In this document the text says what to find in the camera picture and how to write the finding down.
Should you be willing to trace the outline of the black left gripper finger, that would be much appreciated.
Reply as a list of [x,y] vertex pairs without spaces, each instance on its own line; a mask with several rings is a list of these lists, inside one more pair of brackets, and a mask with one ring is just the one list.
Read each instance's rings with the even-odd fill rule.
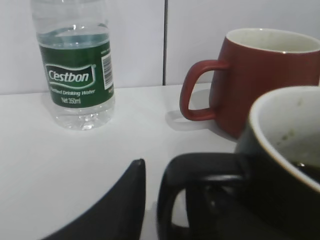
[[146,164],[131,162],[114,186],[90,209],[46,240],[138,240],[146,206]]

